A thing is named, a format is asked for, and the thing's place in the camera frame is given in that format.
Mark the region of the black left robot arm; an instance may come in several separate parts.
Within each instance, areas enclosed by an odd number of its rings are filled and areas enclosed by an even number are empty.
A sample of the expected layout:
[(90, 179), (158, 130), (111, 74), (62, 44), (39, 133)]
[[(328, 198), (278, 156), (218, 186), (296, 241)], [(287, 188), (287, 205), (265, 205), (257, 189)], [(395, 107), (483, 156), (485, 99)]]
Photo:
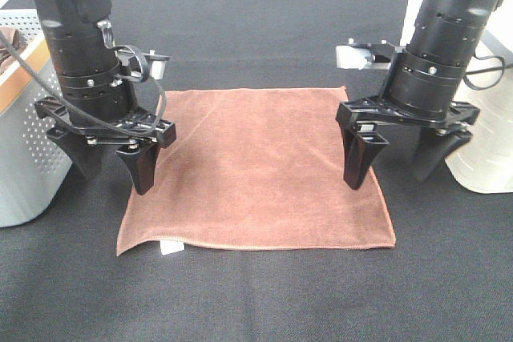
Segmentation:
[(176, 140), (176, 127), (142, 108), (134, 85), (159, 82), (166, 58), (115, 43), (111, 0), (34, 4), (60, 87), (34, 105), (39, 118), (55, 121), (47, 138), (87, 178), (99, 173), (103, 148), (115, 147), (137, 193), (148, 192), (159, 152)]

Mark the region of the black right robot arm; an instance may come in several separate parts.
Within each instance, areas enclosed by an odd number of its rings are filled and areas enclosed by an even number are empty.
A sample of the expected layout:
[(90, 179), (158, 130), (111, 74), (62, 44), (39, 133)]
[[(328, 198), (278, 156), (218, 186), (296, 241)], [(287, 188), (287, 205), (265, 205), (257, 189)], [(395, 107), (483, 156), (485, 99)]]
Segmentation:
[(412, 159), (414, 177), (423, 181), (472, 137), (479, 109), (454, 95), (491, 14), (503, 0), (423, 0), (414, 33), (405, 46), (349, 42), (336, 49), (341, 69), (384, 69), (378, 94), (343, 102), (336, 120), (344, 150), (343, 178), (358, 189), (387, 141), (382, 124), (420, 130)]

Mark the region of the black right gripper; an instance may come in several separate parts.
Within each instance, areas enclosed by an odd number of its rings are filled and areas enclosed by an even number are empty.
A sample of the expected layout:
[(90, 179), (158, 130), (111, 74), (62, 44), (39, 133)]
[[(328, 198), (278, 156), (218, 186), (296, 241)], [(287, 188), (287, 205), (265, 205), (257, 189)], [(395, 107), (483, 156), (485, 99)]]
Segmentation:
[(479, 112), (470, 103), (456, 101), (439, 117), (405, 110), (379, 96), (341, 102), (336, 120), (343, 141), (344, 181), (353, 190), (361, 187), (374, 159), (390, 144), (378, 133), (377, 125), (392, 124), (422, 127), (411, 173), (417, 181), (425, 181), (447, 156), (472, 139), (472, 133), (465, 129), (475, 123)]

